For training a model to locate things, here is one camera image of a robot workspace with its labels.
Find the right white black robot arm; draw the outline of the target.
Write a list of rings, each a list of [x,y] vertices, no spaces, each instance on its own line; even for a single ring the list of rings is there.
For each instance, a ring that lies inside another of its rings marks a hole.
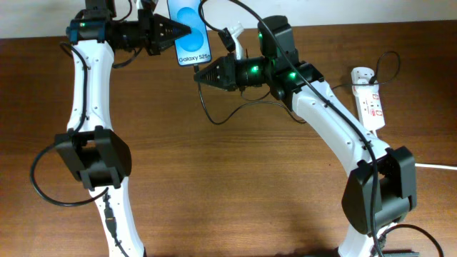
[[[347,173],[342,207],[350,226],[338,256],[380,256],[386,234],[417,205],[412,153],[374,136],[341,104],[324,76],[300,61],[285,16],[258,23],[257,58],[237,57],[241,46],[234,29],[218,35],[229,53],[196,72],[195,82],[225,91],[267,84],[275,99],[318,133]]]

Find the blue screen Galaxy smartphone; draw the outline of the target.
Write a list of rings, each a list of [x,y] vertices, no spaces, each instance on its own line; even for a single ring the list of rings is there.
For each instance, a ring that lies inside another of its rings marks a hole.
[[[168,0],[170,19],[187,25],[191,33],[175,41],[179,66],[193,66],[211,61],[211,49],[205,23],[198,10],[200,0]]]

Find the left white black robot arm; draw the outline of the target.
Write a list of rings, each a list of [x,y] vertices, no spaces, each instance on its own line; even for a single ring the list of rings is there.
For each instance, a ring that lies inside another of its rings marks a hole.
[[[129,200],[131,152],[111,124],[110,75],[118,68],[117,50],[159,55],[191,30],[156,14],[156,1],[137,1],[135,21],[116,20],[112,1],[85,5],[66,29],[74,59],[74,100],[67,132],[55,136],[56,150],[96,204],[109,255],[145,256]]]

